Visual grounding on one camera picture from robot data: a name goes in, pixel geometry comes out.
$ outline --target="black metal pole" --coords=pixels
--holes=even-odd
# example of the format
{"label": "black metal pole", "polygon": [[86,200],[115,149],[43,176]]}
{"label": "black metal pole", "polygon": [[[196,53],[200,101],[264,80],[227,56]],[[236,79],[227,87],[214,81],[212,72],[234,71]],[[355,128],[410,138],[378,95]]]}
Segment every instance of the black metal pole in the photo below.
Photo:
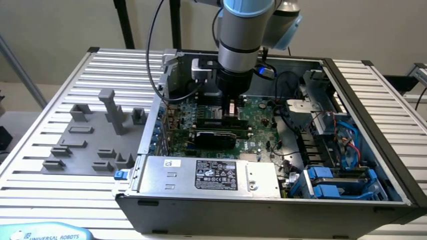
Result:
{"label": "black metal pole", "polygon": [[172,46],[182,49],[182,0],[168,0],[171,11]]}
{"label": "black metal pole", "polygon": [[128,9],[127,9],[127,0],[114,0],[114,6],[115,6],[115,9],[118,10],[126,48],[135,49],[132,29],[131,29]]}

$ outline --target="warning label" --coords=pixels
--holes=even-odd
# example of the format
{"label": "warning label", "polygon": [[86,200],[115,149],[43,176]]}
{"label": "warning label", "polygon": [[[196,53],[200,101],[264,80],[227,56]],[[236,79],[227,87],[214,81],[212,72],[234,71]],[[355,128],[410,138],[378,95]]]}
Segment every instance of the warning label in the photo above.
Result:
{"label": "warning label", "polygon": [[194,185],[198,189],[236,191],[236,162],[198,160]]}

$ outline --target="slotted aluminum surface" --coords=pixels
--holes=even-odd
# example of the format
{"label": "slotted aluminum surface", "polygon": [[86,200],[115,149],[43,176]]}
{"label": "slotted aluminum surface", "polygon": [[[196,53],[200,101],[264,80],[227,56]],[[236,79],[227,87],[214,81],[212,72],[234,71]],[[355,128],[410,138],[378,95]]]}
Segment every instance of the slotted aluminum surface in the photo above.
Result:
{"label": "slotted aluminum surface", "polygon": [[[88,103],[94,111],[104,111],[103,104],[98,100],[98,92],[102,88],[114,88],[115,101],[123,106],[124,111],[131,111],[134,107],[144,107],[146,110],[150,110],[154,91],[148,82],[144,56],[142,50],[119,49],[100,49],[98,53],[88,53],[84,56],[7,161],[0,165],[0,224],[59,221],[88,228],[100,240],[188,239],[188,237],[170,235],[143,236],[132,229],[111,193],[114,187],[124,190],[127,185],[115,186],[112,177],[37,173],[43,167],[44,158],[51,154],[51,147],[60,139],[60,134],[71,121],[72,104]],[[162,52],[150,54],[155,81],[159,81],[163,71],[162,56]],[[372,78],[374,74],[370,74],[372,70],[360,62],[336,61],[336,64],[344,68],[342,71],[346,77],[351,76],[348,82],[359,81],[359,84],[354,86],[384,87],[382,82]],[[388,96],[388,91],[378,90],[378,94]],[[372,95],[370,95],[371,91],[356,93],[363,101],[386,99],[376,98],[376,92]],[[380,102],[384,107],[367,107],[372,111],[374,119],[379,121],[378,124],[382,125],[384,131],[390,125],[406,126],[404,129],[414,131],[408,134],[412,136],[408,140],[418,141],[418,144],[411,144],[408,147],[423,146],[424,136],[415,134],[419,131],[418,128],[410,127],[416,126],[412,118],[404,109],[396,107],[398,101],[390,96],[388,99],[390,102]],[[388,112],[400,113],[400,115],[390,117]],[[420,177],[418,179],[420,179],[422,188],[427,189],[427,177],[423,177],[422,180],[423,171],[427,168],[427,163],[423,161],[426,159],[414,155],[412,150],[407,152],[403,148],[400,149],[400,146],[404,146],[400,137],[406,134],[392,132],[387,135],[396,142],[396,149],[406,154],[402,160],[414,176]],[[386,225],[360,239],[422,240],[426,239],[424,235],[427,235],[427,217],[419,218],[407,225]],[[194,239],[218,239],[218,237],[194,237]]]}

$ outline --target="capacitor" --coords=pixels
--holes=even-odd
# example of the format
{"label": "capacitor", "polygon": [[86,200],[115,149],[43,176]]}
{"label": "capacitor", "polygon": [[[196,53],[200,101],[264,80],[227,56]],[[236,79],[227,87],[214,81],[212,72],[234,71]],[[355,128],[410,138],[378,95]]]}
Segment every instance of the capacitor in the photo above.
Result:
{"label": "capacitor", "polygon": [[258,104],[259,109],[264,110],[267,108],[267,105],[264,103]]}

